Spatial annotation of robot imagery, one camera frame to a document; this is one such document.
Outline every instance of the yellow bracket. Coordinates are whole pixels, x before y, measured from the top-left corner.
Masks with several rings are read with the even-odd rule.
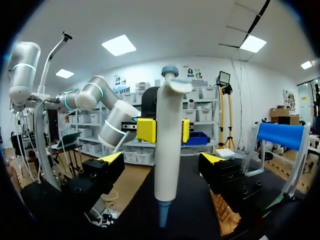
[[[210,162],[212,163],[213,165],[219,161],[225,161],[224,158],[221,158],[221,157],[217,157],[217,156],[213,156],[213,155],[210,155],[208,153],[205,153],[205,152],[201,152],[201,154]]]
[[[136,138],[149,143],[156,142],[156,121],[152,118],[138,117],[136,121]]]
[[[182,142],[186,143],[190,136],[190,119],[182,119]]]
[[[97,160],[103,160],[105,162],[108,162],[109,164],[111,164],[114,160],[116,160],[121,154],[123,154],[122,152],[117,152],[115,154],[109,155],[109,156],[104,156],[101,158],[98,158]]]

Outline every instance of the blue tray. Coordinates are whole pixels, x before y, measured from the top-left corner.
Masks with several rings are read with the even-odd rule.
[[[192,145],[207,145],[210,142],[210,138],[202,131],[191,131],[189,139],[186,143],[182,142],[182,146]]]

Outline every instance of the metal stand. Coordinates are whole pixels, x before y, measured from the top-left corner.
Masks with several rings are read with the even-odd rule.
[[[224,95],[222,91],[222,86],[218,85],[218,92],[219,92],[219,100],[220,100],[220,124],[219,124],[219,143],[215,147],[213,154],[216,152],[217,149],[225,149],[226,144],[224,143],[224,120],[225,120],[225,115],[224,115]]]
[[[229,122],[230,122],[230,126],[229,128],[229,136],[226,138],[226,141],[224,143],[225,146],[227,146],[228,144],[228,148],[230,149],[231,146],[233,147],[233,149],[236,149],[236,145],[234,142],[234,138],[232,137],[232,119],[233,119],[233,114],[232,114],[232,100],[231,100],[231,93],[228,94],[228,100],[229,100]]]

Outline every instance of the ceiling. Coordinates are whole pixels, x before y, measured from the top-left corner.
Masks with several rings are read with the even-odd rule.
[[[171,57],[233,58],[303,78],[313,52],[293,16],[276,0],[251,32],[267,41],[256,54],[240,50],[266,0],[47,0],[19,39],[41,47],[35,84],[51,49],[66,31],[73,37],[53,58],[48,85],[69,86],[111,69]],[[113,56],[101,43],[127,35],[137,51]],[[74,76],[56,76],[60,69]]]

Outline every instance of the laptop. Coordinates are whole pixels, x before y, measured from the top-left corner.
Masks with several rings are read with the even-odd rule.
[[[67,134],[64,135],[62,137],[62,139],[60,140],[60,142],[58,144],[54,144],[51,145],[52,149],[63,149],[62,147],[62,142],[63,142],[63,146],[66,148],[68,146],[71,146],[75,143],[75,141],[77,140],[77,138],[80,136],[81,132],[76,132],[76,133],[71,133],[71,134]]]

